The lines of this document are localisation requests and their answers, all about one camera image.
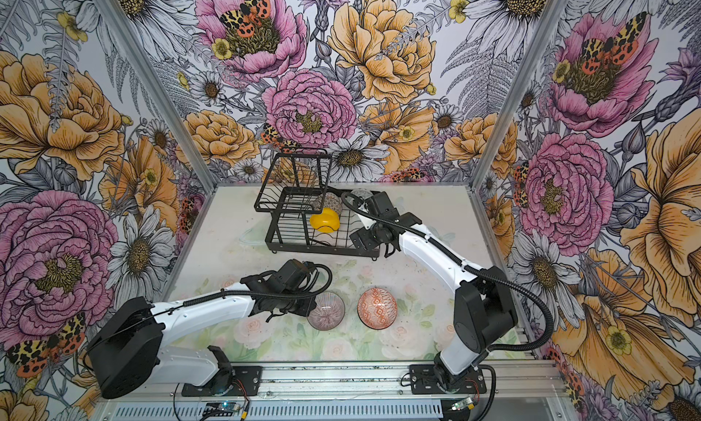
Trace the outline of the red orange patterned bowl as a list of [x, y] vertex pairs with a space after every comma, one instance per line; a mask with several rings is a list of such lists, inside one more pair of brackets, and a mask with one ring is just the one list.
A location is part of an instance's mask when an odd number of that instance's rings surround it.
[[398, 316], [398, 306], [390, 291], [373, 287], [359, 298], [357, 313], [366, 327], [381, 331], [394, 324]]

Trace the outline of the yellow bowl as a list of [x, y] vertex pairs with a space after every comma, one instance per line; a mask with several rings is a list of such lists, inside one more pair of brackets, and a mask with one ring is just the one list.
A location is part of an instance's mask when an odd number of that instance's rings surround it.
[[336, 210], [325, 207], [321, 213], [310, 217], [310, 225], [319, 233], [332, 234], [340, 229], [341, 216]]

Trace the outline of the brown dotted patterned bowl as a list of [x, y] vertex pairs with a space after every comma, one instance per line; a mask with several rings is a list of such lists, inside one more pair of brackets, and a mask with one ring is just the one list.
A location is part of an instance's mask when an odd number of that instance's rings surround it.
[[339, 196], [333, 193], [327, 193], [322, 199], [324, 208], [330, 209], [337, 215], [340, 215], [342, 213], [343, 203]]

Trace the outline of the pink striped bowl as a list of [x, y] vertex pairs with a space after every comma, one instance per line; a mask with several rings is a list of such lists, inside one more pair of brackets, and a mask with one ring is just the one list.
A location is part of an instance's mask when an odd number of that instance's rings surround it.
[[325, 332], [338, 327], [345, 317], [345, 303], [334, 292], [324, 292], [315, 298], [315, 308], [310, 311], [308, 323], [315, 330]]

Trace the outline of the green patterned bowl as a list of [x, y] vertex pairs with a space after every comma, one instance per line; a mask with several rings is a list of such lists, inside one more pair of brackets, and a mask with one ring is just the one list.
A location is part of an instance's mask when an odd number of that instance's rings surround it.
[[374, 195], [372, 194], [372, 191], [365, 188], [356, 188], [352, 190], [352, 194], [358, 198], [361, 198], [362, 200], [371, 198]]

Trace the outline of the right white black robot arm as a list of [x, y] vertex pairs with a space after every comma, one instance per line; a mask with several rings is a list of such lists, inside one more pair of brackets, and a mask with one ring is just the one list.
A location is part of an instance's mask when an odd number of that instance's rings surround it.
[[444, 391], [454, 391], [467, 372], [496, 349], [496, 342], [518, 323], [504, 272], [484, 268], [440, 240], [411, 212], [401, 214], [385, 192], [362, 198], [352, 192], [341, 196], [363, 227], [352, 233], [352, 243], [364, 250], [386, 247], [385, 255], [400, 251], [420, 263], [454, 295], [451, 343], [436, 355], [434, 375]]

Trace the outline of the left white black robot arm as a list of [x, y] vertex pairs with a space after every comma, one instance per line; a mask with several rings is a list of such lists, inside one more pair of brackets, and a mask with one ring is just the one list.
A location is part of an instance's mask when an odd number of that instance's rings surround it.
[[307, 317], [332, 284], [332, 270], [288, 260], [276, 271], [249, 275], [218, 291], [174, 302], [140, 296], [122, 304], [89, 342], [86, 355], [100, 394], [125, 397], [146, 384], [180, 384], [224, 395], [235, 387], [235, 368], [223, 348], [184, 349], [175, 342], [222, 322], [265, 313]]

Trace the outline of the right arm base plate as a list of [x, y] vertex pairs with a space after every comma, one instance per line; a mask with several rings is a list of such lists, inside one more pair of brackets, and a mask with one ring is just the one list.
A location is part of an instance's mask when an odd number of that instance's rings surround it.
[[410, 364], [408, 373], [414, 395], [482, 395], [487, 392], [482, 371], [474, 367], [452, 375], [435, 364]]

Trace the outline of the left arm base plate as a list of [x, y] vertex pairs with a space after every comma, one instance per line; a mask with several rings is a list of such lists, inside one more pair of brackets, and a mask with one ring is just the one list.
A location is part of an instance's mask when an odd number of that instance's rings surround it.
[[220, 370], [202, 386], [184, 384], [183, 397], [256, 397], [261, 385], [261, 366], [233, 366]]

